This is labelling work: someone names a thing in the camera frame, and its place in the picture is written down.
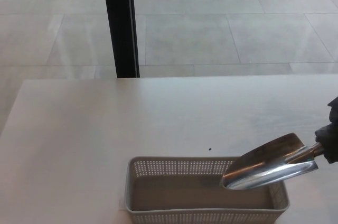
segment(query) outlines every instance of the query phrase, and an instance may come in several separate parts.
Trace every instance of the black window frame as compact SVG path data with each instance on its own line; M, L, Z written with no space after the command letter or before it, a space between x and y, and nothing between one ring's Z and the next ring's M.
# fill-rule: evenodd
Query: black window frame
M118 78L139 78L134 0L106 0Z

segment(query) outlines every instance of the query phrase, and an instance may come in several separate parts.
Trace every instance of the white plastic basket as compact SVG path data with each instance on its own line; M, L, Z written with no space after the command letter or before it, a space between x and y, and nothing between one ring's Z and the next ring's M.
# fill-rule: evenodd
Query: white plastic basket
M274 223L289 207L284 182L246 191L226 190L215 184L214 178L220 181L223 171L236 158L132 159L128 166L125 197L133 223Z

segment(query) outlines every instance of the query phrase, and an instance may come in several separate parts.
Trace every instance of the basket rim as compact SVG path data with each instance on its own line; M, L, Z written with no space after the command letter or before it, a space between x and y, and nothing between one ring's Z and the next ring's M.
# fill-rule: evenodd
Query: basket rim
M218 160L224 160L224 161L229 161L229 160L235 160L239 158L239 156L215 156L215 157L198 157L198 156L191 156L191 157L174 157L174 156L135 156L134 158L130 159L128 162L128 169L127 169L127 177L126 177L126 187L125 187L125 208L126 210L131 213L131 214L154 214L154 213L163 213L163 214L168 214L168 213L178 213L178 212L196 212L196 213L201 213L201 212L228 212L228 213L265 213L265 214L282 214L285 212L289 207L290 207L290 200L289 196L286 190L285 182L284 181L279 181L278 183L281 184L281 188L284 191L285 197L286 197L286 206L283 209L246 209L246 208L186 208L186 209L164 209L164 210L147 210L147 211L134 211L129 208L129 201L127 200L127 196L129 195L129 181L130 181L130 169L132 167L132 164L136 161L152 161L152 160L157 160L163 159L164 161L170 161L170 160L175 160L175 161L185 161L185 160L194 160L200 161L201 159L204 160L211 160L215 161L215 159Z

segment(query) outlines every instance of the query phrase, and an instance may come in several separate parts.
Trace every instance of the perforated basket wall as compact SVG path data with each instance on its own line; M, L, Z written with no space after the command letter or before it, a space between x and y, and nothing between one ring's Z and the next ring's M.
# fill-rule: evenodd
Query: perforated basket wall
M136 157L129 162L126 208L134 224L272 224L289 206L284 182L269 185L273 209L133 211L131 188L145 176L222 175L237 157Z

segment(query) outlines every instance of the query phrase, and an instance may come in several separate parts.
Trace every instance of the metal scoop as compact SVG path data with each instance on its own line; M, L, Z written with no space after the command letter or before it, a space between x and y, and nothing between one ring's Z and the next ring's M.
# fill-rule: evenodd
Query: metal scoop
M305 174L318 169L314 158L323 151L320 143L307 147L296 134L287 134L239 157L226 170L221 185L251 189Z
M338 162L338 97L328 104L331 124L315 131L316 144L304 146L294 133L270 141L239 157L223 174L221 185L244 190L317 170L316 156Z

